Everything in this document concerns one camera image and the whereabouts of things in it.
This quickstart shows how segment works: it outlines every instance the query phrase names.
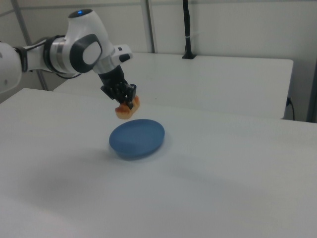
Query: blue bowl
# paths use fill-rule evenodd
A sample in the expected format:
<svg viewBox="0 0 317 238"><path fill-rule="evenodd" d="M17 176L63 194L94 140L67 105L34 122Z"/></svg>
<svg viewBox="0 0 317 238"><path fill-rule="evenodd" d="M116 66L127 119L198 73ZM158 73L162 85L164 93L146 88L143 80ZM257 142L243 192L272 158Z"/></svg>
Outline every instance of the blue bowl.
<svg viewBox="0 0 317 238"><path fill-rule="evenodd" d="M109 143L119 155L137 157L158 149L164 136L164 127L157 121L138 119L118 126L111 133Z"/></svg>

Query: food item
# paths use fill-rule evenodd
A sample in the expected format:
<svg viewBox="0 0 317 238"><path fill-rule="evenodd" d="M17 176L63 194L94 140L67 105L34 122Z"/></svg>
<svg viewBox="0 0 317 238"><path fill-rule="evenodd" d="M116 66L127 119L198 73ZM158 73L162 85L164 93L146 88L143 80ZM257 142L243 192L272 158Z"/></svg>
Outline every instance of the food item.
<svg viewBox="0 0 317 238"><path fill-rule="evenodd" d="M119 119L129 119L132 117L132 115L135 113L135 111L139 108L140 106L140 100L138 96L135 96L135 98L132 101L133 108L129 109L127 104L121 103L119 107L115 109L115 113L117 114L117 117Z"/></svg>

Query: white table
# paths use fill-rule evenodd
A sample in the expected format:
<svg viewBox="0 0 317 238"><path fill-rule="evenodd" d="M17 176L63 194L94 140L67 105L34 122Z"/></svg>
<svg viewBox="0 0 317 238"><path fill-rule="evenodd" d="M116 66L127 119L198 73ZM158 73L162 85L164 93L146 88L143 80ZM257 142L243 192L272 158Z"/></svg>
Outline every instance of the white table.
<svg viewBox="0 0 317 238"><path fill-rule="evenodd" d="M256 117L284 117L293 62L135 53L122 64L143 102ZM54 91L105 98L94 72L70 79Z"/></svg>
<svg viewBox="0 0 317 238"><path fill-rule="evenodd" d="M111 100L23 89L0 105L0 237L317 237L317 125L142 103L163 145L108 145Z"/></svg>

